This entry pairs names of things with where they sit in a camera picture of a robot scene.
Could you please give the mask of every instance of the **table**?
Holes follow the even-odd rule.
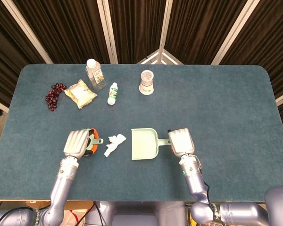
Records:
[[[154,72],[154,93],[138,90],[143,70]],[[20,73],[0,140],[0,200],[47,200],[70,131],[96,128],[104,139],[82,158],[69,200],[190,201],[168,146],[155,159],[131,160],[131,129],[189,128],[212,201],[264,200],[283,185],[283,126],[269,76],[260,66],[103,65],[106,87],[79,110],[62,94],[54,112],[44,97],[51,85],[83,79],[85,65],[28,65]],[[118,83],[117,101],[107,104]],[[127,137],[108,158],[108,136]]]

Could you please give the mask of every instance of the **crumpled paper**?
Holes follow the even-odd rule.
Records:
[[[126,138],[122,134],[118,134],[117,136],[109,137],[109,141],[111,144],[107,144],[107,150],[105,151],[104,155],[108,157],[111,152],[113,152],[119,144],[124,142]]]

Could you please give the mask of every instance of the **red grapes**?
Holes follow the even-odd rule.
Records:
[[[47,102],[47,108],[52,112],[57,108],[58,97],[60,93],[64,92],[67,89],[63,83],[57,83],[51,86],[52,90],[48,92],[48,95],[45,97],[45,101]]]

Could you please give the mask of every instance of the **blue felt tabletop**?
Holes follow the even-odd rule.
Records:
[[[139,92],[143,70],[154,93]],[[0,139],[0,199],[50,199],[70,131],[96,128],[104,139],[82,158],[70,200],[189,201],[179,158],[161,146],[155,159],[131,160],[131,129],[189,128],[213,201],[263,201],[283,185],[283,126],[269,76],[259,66],[102,65],[106,87],[79,110],[64,94],[54,112],[44,100],[51,86],[79,79],[85,65],[28,65],[17,83]],[[108,90],[118,83],[114,106]],[[108,158],[108,136],[127,140]]]

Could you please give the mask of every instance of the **bottle label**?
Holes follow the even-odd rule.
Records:
[[[114,99],[117,98],[117,89],[116,88],[111,88],[109,92],[109,97],[112,97]]]
[[[96,84],[99,84],[101,81],[104,80],[104,76],[103,76],[103,73],[102,73],[101,69],[96,70],[93,73],[93,77],[94,77],[94,80],[95,80]]]

